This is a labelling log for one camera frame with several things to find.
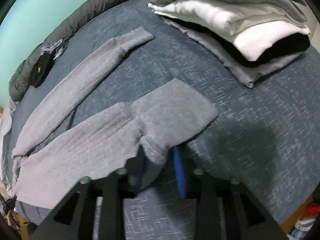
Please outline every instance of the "black folded garment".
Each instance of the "black folded garment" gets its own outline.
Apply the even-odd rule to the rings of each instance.
[[[273,46],[269,49],[266,49],[256,61],[248,61],[231,42],[226,41],[224,38],[220,37],[208,28],[196,23],[185,22],[179,19],[174,19],[174,21],[188,29],[195,30],[200,33],[206,33],[212,36],[212,38],[218,41],[231,57],[233,57],[241,65],[251,68],[265,64],[273,58],[305,51],[310,47],[308,35],[295,33],[274,43]]]
[[[54,64],[53,58],[55,53],[45,52],[40,56],[38,62],[33,67],[30,73],[29,84],[34,86],[35,88],[39,87],[47,75],[49,74],[52,66]]]

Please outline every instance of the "teal wall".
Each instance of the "teal wall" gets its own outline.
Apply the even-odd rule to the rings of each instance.
[[[19,64],[65,18],[87,0],[17,0],[0,25],[0,106]]]

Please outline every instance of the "stack of folded clothes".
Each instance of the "stack of folded clothes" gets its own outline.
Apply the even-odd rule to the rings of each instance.
[[[304,0],[149,0],[149,8],[216,55],[245,86],[310,46]]]

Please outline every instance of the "white container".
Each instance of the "white container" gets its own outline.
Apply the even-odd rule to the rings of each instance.
[[[311,214],[303,214],[301,217],[298,218],[296,224],[294,225],[300,231],[308,232],[313,223],[316,221],[318,215],[311,215]]]

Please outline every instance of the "bed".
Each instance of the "bed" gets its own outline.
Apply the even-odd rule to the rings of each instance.
[[[290,66],[261,78],[249,89],[204,47],[166,25],[147,3],[121,3],[74,34],[44,83],[30,86],[18,104],[10,152],[28,117],[55,85],[105,41],[142,26],[154,40],[133,49],[30,154],[90,116],[118,102],[137,100],[178,78],[219,111],[213,123],[186,143],[190,156],[215,177],[239,178],[277,222],[285,221],[319,183],[320,54],[311,46]],[[12,164],[8,158],[10,179]],[[125,200],[126,237],[192,239],[195,207],[194,201],[179,197],[169,159],[148,189],[136,199]],[[22,202],[17,202],[16,209],[37,225],[50,212]]]

